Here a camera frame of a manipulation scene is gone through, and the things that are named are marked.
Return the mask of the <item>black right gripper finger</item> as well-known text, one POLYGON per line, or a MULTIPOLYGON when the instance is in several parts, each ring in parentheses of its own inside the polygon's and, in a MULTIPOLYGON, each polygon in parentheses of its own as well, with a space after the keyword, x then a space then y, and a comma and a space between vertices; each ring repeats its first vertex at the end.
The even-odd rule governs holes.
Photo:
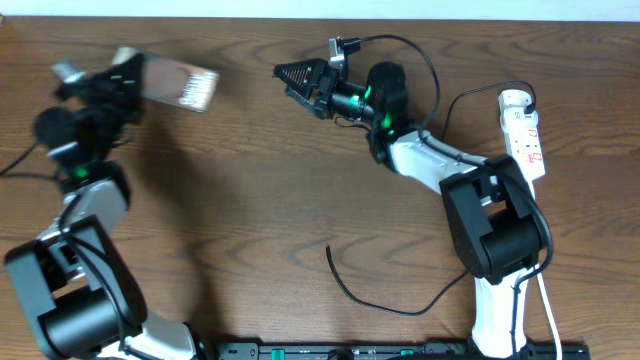
POLYGON ((305 108, 308 112, 310 112, 313 116, 318 119, 325 118, 325 111, 321 106, 312 103, 310 100, 304 98, 298 92, 296 92, 292 87, 287 86, 285 88, 285 94, 298 102, 303 108, 305 108))
POLYGON ((282 80, 291 90, 303 98, 310 98, 319 86, 320 78, 328 68, 328 62, 314 58, 276 65, 273 76, 282 80))

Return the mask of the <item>Samsung Galaxy smartphone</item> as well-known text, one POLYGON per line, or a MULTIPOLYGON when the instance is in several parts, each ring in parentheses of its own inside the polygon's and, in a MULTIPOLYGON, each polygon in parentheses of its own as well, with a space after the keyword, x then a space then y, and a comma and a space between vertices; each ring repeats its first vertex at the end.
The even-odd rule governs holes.
POLYGON ((112 64, 123 64, 139 54, 144 58, 142 95, 145 99, 198 113, 209 109, 220 78, 218 72, 132 47, 118 48, 112 64))

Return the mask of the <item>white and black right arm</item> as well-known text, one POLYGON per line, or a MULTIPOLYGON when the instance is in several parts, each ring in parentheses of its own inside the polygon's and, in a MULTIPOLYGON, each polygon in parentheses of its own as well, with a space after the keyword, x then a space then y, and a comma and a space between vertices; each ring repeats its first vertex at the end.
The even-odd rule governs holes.
POLYGON ((500 84, 506 152, 486 158, 419 127, 399 64, 374 65, 363 86, 348 81, 345 66, 319 58, 279 64, 273 75, 315 117, 342 117, 367 129, 378 163, 440 195, 455 252, 475 282, 472 343, 487 358, 521 358, 526 288, 553 256, 550 226, 533 188, 545 173, 533 88, 521 81, 500 84))

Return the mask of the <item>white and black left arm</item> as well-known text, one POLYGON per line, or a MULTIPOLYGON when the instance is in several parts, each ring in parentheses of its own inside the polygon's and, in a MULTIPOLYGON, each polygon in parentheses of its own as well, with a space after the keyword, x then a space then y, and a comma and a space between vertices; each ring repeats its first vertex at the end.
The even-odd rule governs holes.
POLYGON ((52 70, 60 81, 57 104, 37 117, 34 133, 56 163, 63 207, 37 238, 4 259, 36 344, 50 359, 212 358, 189 324, 148 309, 112 242, 131 189, 109 154, 126 143, 145 100, 203 112, 218 74, 131 47, 118 49, 99 73, 70 61, 52 70))

